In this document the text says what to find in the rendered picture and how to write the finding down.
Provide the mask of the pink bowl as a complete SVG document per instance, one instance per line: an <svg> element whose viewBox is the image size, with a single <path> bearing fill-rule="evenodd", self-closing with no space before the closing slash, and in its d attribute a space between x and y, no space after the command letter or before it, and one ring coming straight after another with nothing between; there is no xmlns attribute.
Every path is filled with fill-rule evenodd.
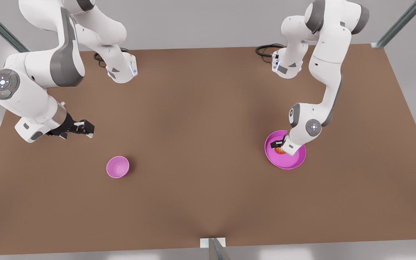
<svg viewBox="0 0 416 260"><path fill-rule="evenodd" d="M111 158L106 165L106 172L112 178L121 178L129 171L129 161L123 156Z"/></svg>

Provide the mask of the pink plate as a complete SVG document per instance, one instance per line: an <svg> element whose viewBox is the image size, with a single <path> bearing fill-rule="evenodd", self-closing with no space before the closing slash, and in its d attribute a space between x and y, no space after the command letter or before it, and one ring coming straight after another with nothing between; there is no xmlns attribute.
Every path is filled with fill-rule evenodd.
<svg viewBox="0 0 416 260"><path fill-rule="evenodd" d="M276 140L281 140L286 133L287 130L278 130L272 132L266 139L264 150L268 160L273 165L281 169L294 169L299 167L305 161L307 155L305 145L301 146L294 155L290 155L288 153L279 154L273 148L271 148L270 145Z"/></svg>

